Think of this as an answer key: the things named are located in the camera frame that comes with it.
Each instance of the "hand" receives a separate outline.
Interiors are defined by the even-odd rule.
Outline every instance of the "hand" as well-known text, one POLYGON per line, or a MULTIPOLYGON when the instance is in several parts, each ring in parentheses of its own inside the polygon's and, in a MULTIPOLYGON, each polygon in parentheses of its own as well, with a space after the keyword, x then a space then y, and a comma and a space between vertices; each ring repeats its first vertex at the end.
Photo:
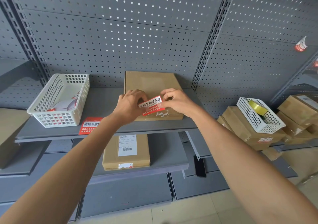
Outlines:
POLYGON ((143 101, 148 100, 145 92, 139 89, 128 90, 126 94, 119 95, 117 106, 112 114, 117 117, 121 125, 129 124, 142 113, 149 111, 149 108, 139 108, 140 98, 143 101))
POLYGON ((160 94, 163 95, 163 98, 162 102, 158 104, 158 107, 171 107, 175 111, 185 114, 190 118, 192 118, 196 110, 200 108, 182 90, 175 90, 172 88, 164 89, 160 94))

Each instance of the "person's right arm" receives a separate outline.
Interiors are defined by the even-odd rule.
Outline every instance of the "person's right arm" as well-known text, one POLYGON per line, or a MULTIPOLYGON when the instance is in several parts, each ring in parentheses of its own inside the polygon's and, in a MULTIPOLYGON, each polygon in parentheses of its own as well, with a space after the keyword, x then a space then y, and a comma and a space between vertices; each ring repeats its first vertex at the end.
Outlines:
POLYGON ((181 90, 161 94, 161 107, 171 107, 196 123, 230 189, 257 223, 318 223, 316 207, 264 157, 181 90))

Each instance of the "forearm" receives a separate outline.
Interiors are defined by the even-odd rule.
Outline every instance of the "forearm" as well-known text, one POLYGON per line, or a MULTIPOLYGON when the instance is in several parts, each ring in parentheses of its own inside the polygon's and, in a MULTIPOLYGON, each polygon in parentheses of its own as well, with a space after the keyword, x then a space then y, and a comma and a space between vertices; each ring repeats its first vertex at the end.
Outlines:
POLYGON ((316 208, 265 158, 203 109, 193 120, 229 187, 257 223, 314 223, 316 208))
POLYGON ((0 223, 67 223, 120 125, 113 115, 104 118, 0 218, 0 223))

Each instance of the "person's left hand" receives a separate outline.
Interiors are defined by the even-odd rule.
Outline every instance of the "person's left hand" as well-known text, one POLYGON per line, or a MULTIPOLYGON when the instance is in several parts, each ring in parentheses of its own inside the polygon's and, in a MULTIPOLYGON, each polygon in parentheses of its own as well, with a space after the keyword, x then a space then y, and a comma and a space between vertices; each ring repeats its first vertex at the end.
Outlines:
POLYGON ((138 100, 140 98, 143 101, 148 100, 145 92, 139 89, 128 90, 126 94, 119 95, 113 114, 119 118, 122 125, 133 122, 139 115, 149 111, 149 108, 139 108, 138 100))

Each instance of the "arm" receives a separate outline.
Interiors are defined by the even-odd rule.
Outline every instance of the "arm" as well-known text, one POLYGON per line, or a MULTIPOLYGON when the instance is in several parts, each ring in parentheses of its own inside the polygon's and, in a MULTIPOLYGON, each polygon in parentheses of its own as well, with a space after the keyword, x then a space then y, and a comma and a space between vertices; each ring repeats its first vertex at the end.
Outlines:
POLYGON ((0 224, 67 223, 113 134, 146 111, 138 107, 139 98, 147 100, 140 90, 120 95, 113 113, 19 198, 0 224))
POLYGON ((229 187, 257 223, 318 223, 318 210, 265 158, 180 90, 161 92, 162 107, 193 119, 229 187))

